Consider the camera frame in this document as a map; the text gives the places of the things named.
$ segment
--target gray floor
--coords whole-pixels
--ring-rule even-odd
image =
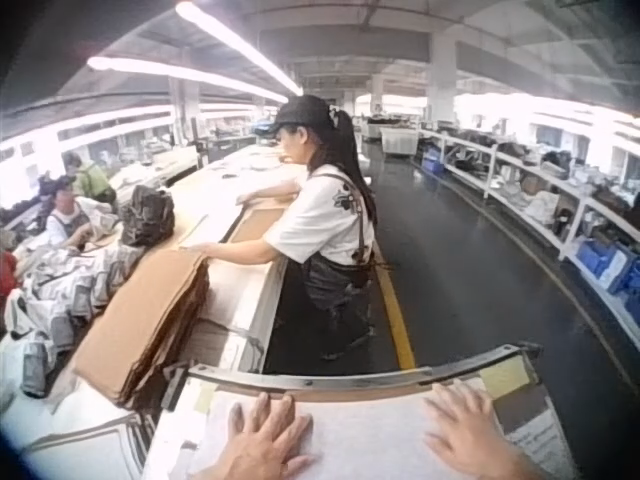
[[[372,160],[378,242],[394,266],[392,280],[418,364],[447,363],[510,342],[542,345],[536,368],[576,462],[587,478],[624,478],[617,472],[631,451],[628,440],[637,442],[640,432],[638,398],[574,304],[458,193],[406,160],[385,160],[377,146],[364,150]],[[482,208],[524,239],[575,291],[637,383],[640,355],[582,280],[499,209]]]

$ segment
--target stack of cardboard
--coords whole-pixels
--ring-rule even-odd
[[[151,253],[80,345],[76,373],[116,405],[137,406],[177,358],[208,288],[201,254]]]

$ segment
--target black cap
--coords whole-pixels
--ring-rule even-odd
[[[305,127],[333,128],[333,120],[329,105],[315,95],[300,95],[291,97],[285,103],[273,121],[269,129],[271,133],[277,133],[284,125],[300,125]]]

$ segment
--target yellow line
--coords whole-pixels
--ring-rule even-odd
[[[640,397],[640,387],[638,387],[638,385],[635,384],[631,376],[627,373],[626,369],[624,368],[624,365],[618,359],[618,356],[616,355],[615,350],[613,349],[613,347],[611,347],[611,345],[607,341],[604,333],[602,333],[602,330],[600,330],[600,327],[598,327],[598,324],[595,322],[595,320],[593,320],[589,312],[587,312],[587,310],[585,310],[585,308],[580,304],[580,301],[576,298],[576,296],[566,287],[564,282],[562,282],[562,280],[560,280],[558,276],[549,267],[547,267],[544,264],[544,262],[540,260],[538,256],[522,240],[520,240],[517,236],[511,233],[502,223],[500,223],[494,217],[489,215],[486,210],[476,205],[473,202],[473,200],[470,200],[467,197],[467,195],[463,193],[462,190],[457,188],[455,185],[445,180],[442,180],[439,177],[436,177],[436,178],[440,180],[440,182],[443,185],[445,185],[447,188],[456,192],[458,196],[462,200],[464,200],[468,205],[470,205],[474,210],[481,213],[491,223],[493,223],[496,227],[498,227],[498,229],[502,231],[502,233],[504,233],[516,245],[518,245],[518,247],[520,247],[520,249],[524,251],[524,253],[526,253],[549,276],[549,278],[551,278],[551,281],[553,281],[553,283],[556,284],[556,286],[560,289],[560,291],[569,299],[569,301],[573,304],[576,310],[578,310],[578,312],[580,313],[584,321],[587,323],[589,328],[591,328],[591,331],[593,332],[593,334],[596,336],[596,338],[604,348],[605,352],[607,353],[609,359],[613,363],[613,366],[618,371],[618,374],[620,375],[622,380],[629,386],[629,388],[631,389],[631,391],[634,393],[636,397]]]
[[[382,257],[382,253],[380,253],[380,247],[377,243],[374,244],[373,249],[378,262],[384,264],[385,261]],[[400,366],[400,370],[412,370],[416,368],[416,359],[413,356],[413,350],[411,349],[411,342],[409,342],[407,326],[404,323],[400,303],[398,302],[398,297],[396,297],[396,291],[393,288],[393,283],[391,283],[391,275],[389,275],[387,270],[380,266],[376,266],[376,274],[378,276],[380,290],[382,291],[384,306],[387,309],[387,317],[389,318],[389,326],[391,327],[393,343],[396,347],[398,365]]]

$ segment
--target white t-shirt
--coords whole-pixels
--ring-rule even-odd
[[[324,173],[348,177],[333,165],[318,168],[304,183],[291,206],[265,233],[264,240],[290,259],[304,263],[314,253],[340,265],[354,265],[360,245],[358,215],[350,204],[345,184]],[[368,258],[375,238],[364,205],[364,244]]]
[[[85,215],[90,216],[95,210],[99,210],[103,213],[111,212],[111,207],[106,203],[96,202],[90,198],[86,197],[76,197],[75,205],[73,207],[73,213],[71,215],[65,215],[58,210],[54,210],[51,215],[47,218],[47,226],[46,231],[49,234],[49,243],[51,245],[60,245],[69,239],[67,233],[64,230],[64,227],[60,224],[60,222],[68,225],[71,223],[78,215],[80,215],[80,210],[84,212]]]

